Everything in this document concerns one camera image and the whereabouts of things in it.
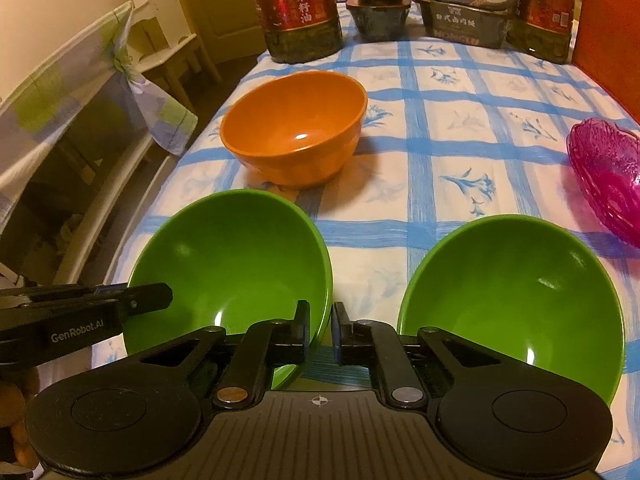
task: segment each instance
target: oil bottle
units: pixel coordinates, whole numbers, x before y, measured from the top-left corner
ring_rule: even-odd
[[[278,63],[304,63],[342,47],[336,0],[254,0],[267,48]]]
[[[574,0],[520,0],[507,41],[532,56],[564,63],[573,23]]]

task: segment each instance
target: wooden door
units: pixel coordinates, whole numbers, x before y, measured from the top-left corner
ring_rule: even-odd
[[[214,62],[266,49],[254,0],[181,0]]]

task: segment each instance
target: white wooden chair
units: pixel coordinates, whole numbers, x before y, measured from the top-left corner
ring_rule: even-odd
[[[171,92],[178,101],[194,111],[193,105],[184,91],[179,79],[180,67],[185,61],[192,69],[197,69],[192,57],[196,56],[198,63],[207,70],[214,81],[221,82],[222,78],[216,66],[209,58],[202,40],[195,34],[187,22],[180,5],[180,0],[132,0],[134,4],[133,23],[143,20],[158,20],[162,34],[168,44],[167,47],[143,56],[130,43],[129,53],[133,57],[134,65],[139,72],[149,78],[164,77]]]

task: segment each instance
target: pink glass dish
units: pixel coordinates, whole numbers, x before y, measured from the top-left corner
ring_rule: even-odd
[[[640,247],[640,139],[599,118],[576,124],[567,153],[583,195],[600,222]]]

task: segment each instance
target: cloth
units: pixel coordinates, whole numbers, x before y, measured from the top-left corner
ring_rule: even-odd
[[[168,152],[184,151],[198,119],[133,68],[132,12],[127,2],[89,25],[0,104],[0,233],[37,167],[97,94],[130,123],[146,125]]]
[[[361,43],[343,5],[339,12],[346,38],[340,52],[293,66],[263,55],[242,79],[129,239],[116,279],[127,280],[152,234],[195,200],[232,188],[267,189],[298,204],[318,225],[331,256],[334,298],[351,319],[395,326],[408,280],[436,241],[487,215],[548,219],[598,255],[620,297],[626,364],[599,470],[607,480],[640,478],[640,250],[598,223],[577,187],[565,144],[571,127],[587,117],[631,130],[638,125],[573,66],[426,38],[415,8],[404,41]],[[295,192],[249,173],[222,146],[218,131],[230,105],[250,89],[303,70],[356,78],[369,106],[356,153],[342,173],[324,187]],[[122,338],[114,338],[94,348],[94,365],[124,354]],[[366,386],[363,369],[331,361],[330,349],[322,348],[305,380]]]

